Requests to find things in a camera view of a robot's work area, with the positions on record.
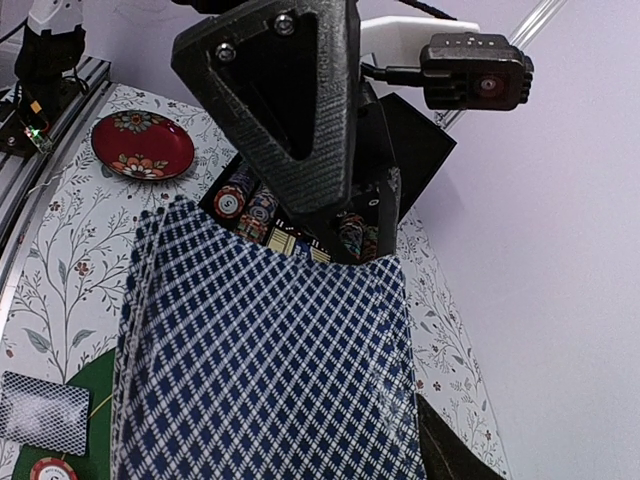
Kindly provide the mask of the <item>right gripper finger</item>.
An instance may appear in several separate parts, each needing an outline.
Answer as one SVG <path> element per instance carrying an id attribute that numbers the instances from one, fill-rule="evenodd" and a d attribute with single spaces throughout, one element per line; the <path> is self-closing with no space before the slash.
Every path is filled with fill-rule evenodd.
<path id="1" fill-rule="evenodd" d="M 429 480 L 501 479 L 467 448 L 422 395 L 416 393 L 415 397 L 421 456 Z"/>

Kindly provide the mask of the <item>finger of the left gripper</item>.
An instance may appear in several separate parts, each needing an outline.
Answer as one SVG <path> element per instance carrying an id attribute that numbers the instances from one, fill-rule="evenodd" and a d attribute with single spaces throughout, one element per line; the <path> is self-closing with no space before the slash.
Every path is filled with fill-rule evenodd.
<path id="1" fill-rule="evenodd" d="M 382 100 L 368 82 L 357 87 L 354 118 L 344 246 L 356 260 L 373 260 L 396 252 L 400 171 Z"/>
<path id="2" fill-rule="evenodd" d="M 354 1 L 191 1 L 171 67 L 289 213 L 350 197 L 359 82 Z"/>

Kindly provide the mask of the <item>red five chip stack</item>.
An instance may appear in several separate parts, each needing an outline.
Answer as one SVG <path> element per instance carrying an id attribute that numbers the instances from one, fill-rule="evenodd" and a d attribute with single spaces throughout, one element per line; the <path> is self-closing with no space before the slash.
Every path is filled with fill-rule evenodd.
<path id="1" fill-rule="evenodd" d="M 225 219 L 233 219 L 242 213 L 246 193 L 237 185 L 223 186 L 214 198 L 216 214 Z"/>

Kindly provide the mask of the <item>grey playing card deck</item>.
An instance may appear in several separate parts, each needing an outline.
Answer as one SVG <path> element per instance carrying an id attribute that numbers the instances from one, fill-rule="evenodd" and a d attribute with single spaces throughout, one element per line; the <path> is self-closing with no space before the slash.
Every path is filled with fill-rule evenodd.
<path id="1" fill-rule="evenodd" d="M 405 278 L 276 253 L 177 198 L 135 231 L 115 479 L 422 479 Z"/>

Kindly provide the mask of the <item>dealt cards front edge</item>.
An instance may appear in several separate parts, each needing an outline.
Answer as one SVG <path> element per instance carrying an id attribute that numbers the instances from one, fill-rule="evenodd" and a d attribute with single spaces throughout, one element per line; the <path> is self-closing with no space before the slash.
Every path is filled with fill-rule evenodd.
<path id="1" fill-rule="evenodd" d="M 1 437 L 83 456 L 90 401 L 87 389 L 6 371 L 1 376 Z"/>

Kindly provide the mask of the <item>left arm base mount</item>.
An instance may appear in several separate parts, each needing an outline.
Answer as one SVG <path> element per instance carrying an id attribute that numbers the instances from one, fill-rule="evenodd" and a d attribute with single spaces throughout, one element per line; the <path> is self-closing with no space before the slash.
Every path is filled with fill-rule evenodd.
<path id="1" fill-rule="evenodd" d="M 44 108 L 20 83 L 1 88 L 1 152 L 29 159 L 54 148 L 52 129 L 62 114 L 57 106 Z"/>

